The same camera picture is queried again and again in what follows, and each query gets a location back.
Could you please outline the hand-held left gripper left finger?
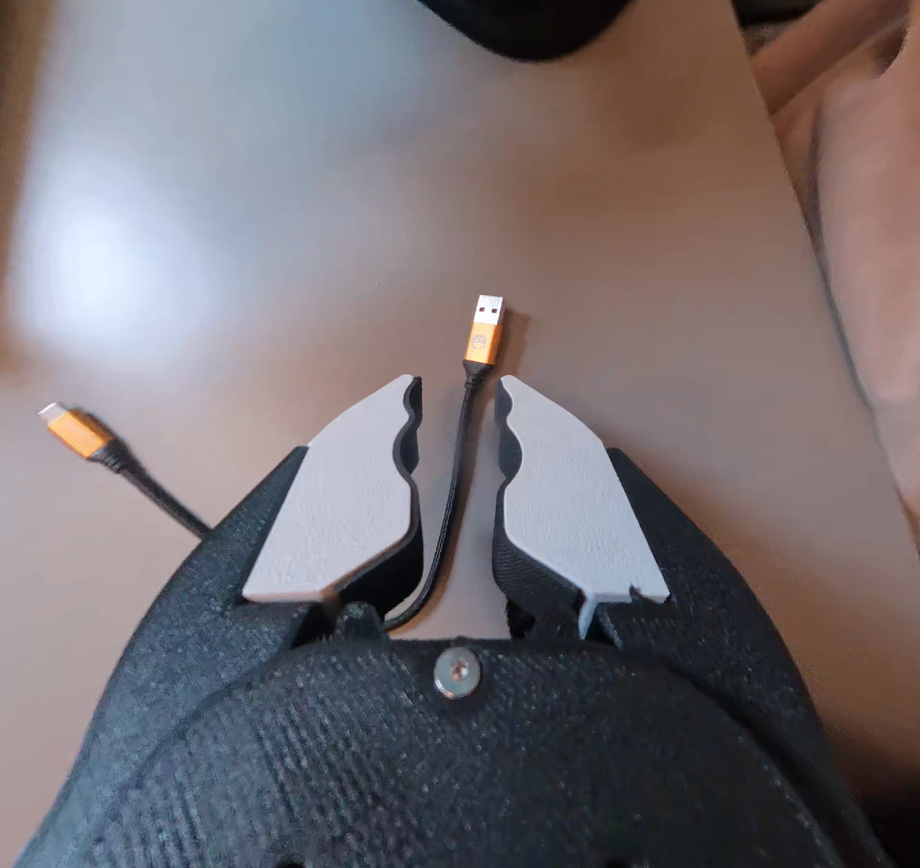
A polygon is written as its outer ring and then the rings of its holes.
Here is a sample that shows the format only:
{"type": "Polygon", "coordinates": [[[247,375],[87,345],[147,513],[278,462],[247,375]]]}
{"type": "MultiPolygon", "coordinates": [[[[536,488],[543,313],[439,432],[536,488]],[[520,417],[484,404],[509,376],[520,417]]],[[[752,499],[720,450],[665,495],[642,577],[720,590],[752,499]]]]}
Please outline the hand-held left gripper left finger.
{"type": "Polygon", "coordinates": [[[339,414],[307,445],[243,587],[251,602],[347,605],[381,617],[422,575],[421,379],[403,375],[339,414]]]}

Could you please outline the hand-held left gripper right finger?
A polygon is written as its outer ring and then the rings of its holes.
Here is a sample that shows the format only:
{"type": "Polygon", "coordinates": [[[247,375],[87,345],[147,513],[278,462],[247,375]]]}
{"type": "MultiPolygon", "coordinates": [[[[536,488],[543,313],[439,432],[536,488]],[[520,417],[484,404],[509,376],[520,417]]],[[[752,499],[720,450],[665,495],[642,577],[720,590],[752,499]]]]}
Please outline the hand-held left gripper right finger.
{"type": "Polygon", "coordinates": [[[655,604],[671,590],[604,444],[574,414],[514,376],[495,404],[503,482],[493,575],[519,609],[584,639],[599,606],[655,604]]]}

